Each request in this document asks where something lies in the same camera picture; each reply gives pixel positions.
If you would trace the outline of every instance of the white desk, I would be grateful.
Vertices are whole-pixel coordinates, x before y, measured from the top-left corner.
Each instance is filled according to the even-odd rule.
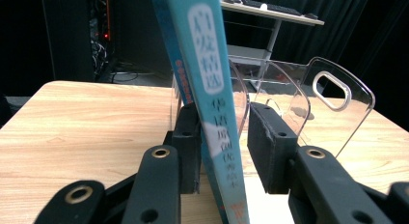
[[[273,11],[261,10],[258,8],[253,8],[253,7],[249,7],[249,6],[245,6],[241,4],[230,4],[224,1],[220,1],[220,4],[222,6],[222,9],[226,11],[232,11],[232,12],[237,12],[237,13],[242,13],[242,14],[252,14],[252,15],[272,18],[276,20],[274,22],[274,26],[272,27],[270,40],[265,50],[236,46],[236,45],[229,45],[228,46],[229,55],[270,60],[271,53],[273,52],[274,43],[279,34],[282,21],[299,23],[299,24],[304,24],[304,25],[311,25],[311,26],[324,25],[324,21],[322,20],[306,18],[302,15],[283,14],[283,13],[278,13],[278,12],[273,12]]]

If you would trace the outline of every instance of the light wood tabletop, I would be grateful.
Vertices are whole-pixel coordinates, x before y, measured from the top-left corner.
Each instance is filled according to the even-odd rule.
[[[96,180],[107,188],[136,173],[145,150],[162,144],[170,129],[171,94],[171,88],[45,84],[0,130],[0,222],[33,223],[69,183]],[[264,194],[246,142],[244,129],[252,223],[291,223],[287,196]],[[338,160],[356,181],[387,193],[392,182],[409,181],[408,146],[407,131],[372,111]],[[200,194],[181,196],[181,222],[221,223],[205,173]]]

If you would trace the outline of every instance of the teal book spine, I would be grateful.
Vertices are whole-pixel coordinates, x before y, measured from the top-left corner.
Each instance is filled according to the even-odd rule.
[[[250,223],[220,0],[167,0],[229,223]]]
[[[192,89],[186,76],[186,68],[183,62],[180,48],[177,42],[174,23],[166,0],[151,0],[155,11],[156,19],[162,32],[165,48],[174,71],[175,80],[180,91],[180,96],[184,104],[193,102]]]

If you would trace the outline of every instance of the book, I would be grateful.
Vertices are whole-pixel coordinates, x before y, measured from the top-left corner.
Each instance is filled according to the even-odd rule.
[[[249,223],[220,0],[167,0],[229,223]]]
[[[177,88],[183,103],[189,104],[194,101],[192,90],[189,85],[189,80],[186,75],[186,68],[183,62],[183,58],[180,52],[180,48],[177,42],[177,34],[175,31],[174,23],[172,21],[171,13],[168,8],[166,0],[151,0],[155,15],[162,32],[162,37],[168,52],[169,60],[175,75],[175,81],[177,82]],[[226,211],[224,208],[222,196],[217,184],[216,176],[214,174],[212,160],[208,151],[207,143],[205,141],[205,135],[202,130],[202,146],[201,155],[204,163],[204,168],[207,173],[207,177],[212,188],[213,196],[215,198],[217,208],[219,210],[220,217],[223,223],[229,223]]]

